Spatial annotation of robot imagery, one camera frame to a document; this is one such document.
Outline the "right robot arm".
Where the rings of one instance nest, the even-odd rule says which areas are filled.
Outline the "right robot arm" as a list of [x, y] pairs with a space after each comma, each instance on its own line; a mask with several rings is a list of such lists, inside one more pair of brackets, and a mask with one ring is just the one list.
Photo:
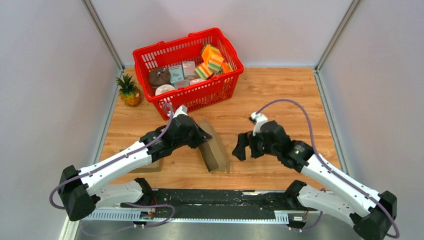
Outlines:
[[326, 212], [353, 227], [364, 240], [382, 240], [394, 226], [397, 197], [393, 193], [378, 192], [354, 180], [315, 153], [312, 146], [290, 139], [274, 120], [238, 134], [232, 155], [244, 161], [246, 148], [250, 148], [252, 158], [275, 156], [285, 167], [320, 182], [331, 191], [330, 194], [321, 192], [295, 180], [286, 190], [285, 203], [289, 208], [296, 210], [304, 206]]

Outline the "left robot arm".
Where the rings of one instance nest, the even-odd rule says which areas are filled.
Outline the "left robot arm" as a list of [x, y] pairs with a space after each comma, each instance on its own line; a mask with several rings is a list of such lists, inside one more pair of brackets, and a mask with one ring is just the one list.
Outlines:
[[153, 201], [149, 185], [143, 180], [112, 185], [115, 179], [140, 167], [170, 156], [183, 146], [196, 149], [212, 140], [187, 114], [179, 114], [147, 132], [123, 151], [99, 163], [76, 169], [69, 165], [62, 170], [56, 189], [70, 221], [79, 221], [95, 209], [131, 203], [148, 207]]

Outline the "brown cardboard box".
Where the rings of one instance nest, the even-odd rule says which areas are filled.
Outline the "brown cardboard box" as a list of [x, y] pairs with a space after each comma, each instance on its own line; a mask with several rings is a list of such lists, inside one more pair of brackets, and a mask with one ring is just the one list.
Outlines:
[[130, 173], [134, 173], [134, 174], [156, 173], [156, 172], [160, 172], [162, 170], [162, 167], [163, 167], [163, 159], [159, 159], [159, 160], [157, 160], [153, 163], [150, 163], [148, 165], [138, 167], [138, 168], [130, 171]]

